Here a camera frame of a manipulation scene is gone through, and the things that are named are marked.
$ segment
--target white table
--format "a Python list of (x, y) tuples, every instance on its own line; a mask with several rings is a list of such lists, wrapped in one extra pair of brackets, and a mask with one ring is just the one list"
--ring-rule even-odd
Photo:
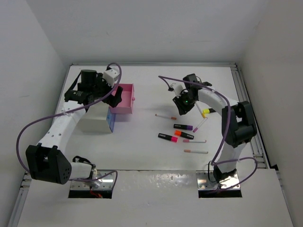
[[(71, 66), (63, 94), (81, 69), (102, 72), (105, 66)], [(85, 157), (99, 169), (124, 170), (119, 171), (113, 199), (68, 199), (69, 183), (33, 181), (19, 227), (291, 226), (274, 170), (258, 170), (241, 186), (243, 198), (198, 198), (195, 171), (206, 169), (222, 138), (218, 114), (210, 114), (194, 133), (195, 138), (207, 140), (206, 144), (186, 144), (182, 139), (173, 143), (157, 137), (159, 132), (173, 135), (174, 123), (195, 127), (202, 120), (197, 108), (178, 115), (172, 101), (174, 93), (167, 91), (158, 75), (182, 79), (195, 73), (222, 94), (237, 100), (229, 67), (128, 65), (122, 69), (121, 83), (134, 83), (134, 113), (118, 115), (112, 134), (88, 135), (76, 129), (65, 154), (69, 160), (75, 155)], [(58, 109), (63, 99), (61, 95)], [(178, 120), (155, 117), (155, 113), (173, 115)], [(187, 154), (183, 152), (185, 148), (208, 150), (209, 154)], [(252, 156), (250, 144), (241, 156)], [(253, 167), (252, 161), (238, 163), (240, 179)]]

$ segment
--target red wire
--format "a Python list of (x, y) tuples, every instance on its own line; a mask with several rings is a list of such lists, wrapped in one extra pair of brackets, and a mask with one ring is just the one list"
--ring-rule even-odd
[(94, 193), (94, 192), (93, 192), (93, 190), (91, 190), (91, 189), (90, 189), (90, 191), (89, 191), (89, 192), (90, 192), (90, 194), (92, 194), (92, 195), (96, 196), (97, 198), (101, 198), (101, 197), (102, 197), (102, 195), (101, 195), (101, 194), (99, 194), (99, 193)]

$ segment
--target gray wall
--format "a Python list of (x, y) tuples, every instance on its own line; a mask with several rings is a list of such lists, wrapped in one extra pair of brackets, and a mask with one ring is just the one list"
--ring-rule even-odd
[(68, 63), (237, 61), (267, 0), (27, 0)]
[(295, 226), (303, 226), (303, 2), (272, 0), (241, 63)]
[[(16, 138), (27, 123), (54, 113), (66, 68), (25, 0), (0, 5), (0, 227), (7, 226), (24, 170)], [(21, 142), (37, 143), (50, 122), (29, 128)]]

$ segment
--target purple marker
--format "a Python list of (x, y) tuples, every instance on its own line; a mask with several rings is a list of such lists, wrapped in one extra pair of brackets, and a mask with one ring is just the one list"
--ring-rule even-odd
[(184, 124), (174, 124), (174, 129), (184, 129), (184, 130), (191, 130), (193, 129), (192, 125), (184, 125)]

